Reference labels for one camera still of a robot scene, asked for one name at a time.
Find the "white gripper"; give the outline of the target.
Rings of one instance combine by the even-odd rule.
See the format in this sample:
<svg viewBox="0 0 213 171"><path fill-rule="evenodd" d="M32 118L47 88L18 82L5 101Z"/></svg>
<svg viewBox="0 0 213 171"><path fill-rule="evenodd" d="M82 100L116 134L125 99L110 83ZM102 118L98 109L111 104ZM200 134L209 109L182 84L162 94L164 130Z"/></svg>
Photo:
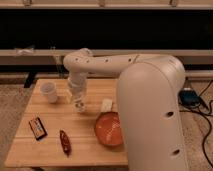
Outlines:
<svg viewBox="0 0 213 171"><path fill-rule="evenodd" d="M72 101L74 103L82 103L86 93L86 82L74 83L72 80L68 80L69 91L72 94Z"/></svg>

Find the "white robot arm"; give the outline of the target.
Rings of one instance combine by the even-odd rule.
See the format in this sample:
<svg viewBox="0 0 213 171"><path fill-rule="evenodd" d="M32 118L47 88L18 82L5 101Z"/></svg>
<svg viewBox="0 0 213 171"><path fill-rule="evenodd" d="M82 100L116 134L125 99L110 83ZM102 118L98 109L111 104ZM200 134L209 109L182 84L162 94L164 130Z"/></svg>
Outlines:
<svg viewBox="0 0 213 171"><path fill-rule="evenodd" d="M65 56L69 86L84 91L89 72L118 77L116 100L130 171L188 171L178 93L185 69L162 54L94 57L80 49Z"/></svg>

